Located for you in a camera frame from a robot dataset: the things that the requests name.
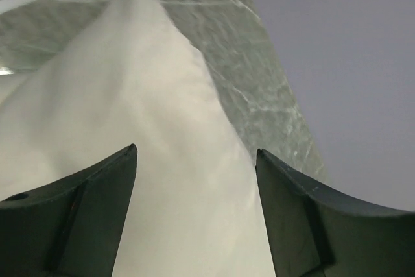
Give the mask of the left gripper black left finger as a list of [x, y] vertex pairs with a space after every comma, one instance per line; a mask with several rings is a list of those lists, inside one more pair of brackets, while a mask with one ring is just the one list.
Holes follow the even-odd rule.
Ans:
[[131, 144], [1, 201], [2, 276], [111, 276], [136, 178]]

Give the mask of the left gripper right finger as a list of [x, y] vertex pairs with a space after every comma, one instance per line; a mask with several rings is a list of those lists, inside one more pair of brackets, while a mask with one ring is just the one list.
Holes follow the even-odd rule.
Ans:
[[414, 213], [337, 191], [260, 149], [256, 175], [277, 276], [413, 276]]

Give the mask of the cream pillowcase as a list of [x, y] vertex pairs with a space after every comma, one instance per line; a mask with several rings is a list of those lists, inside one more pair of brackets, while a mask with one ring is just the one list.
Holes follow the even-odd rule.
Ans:
[[110, 0], [41, 68], [1, 77], [1, 201], [131, 144], [111, 276], [274, 275], [250, 155], [158, 0]]

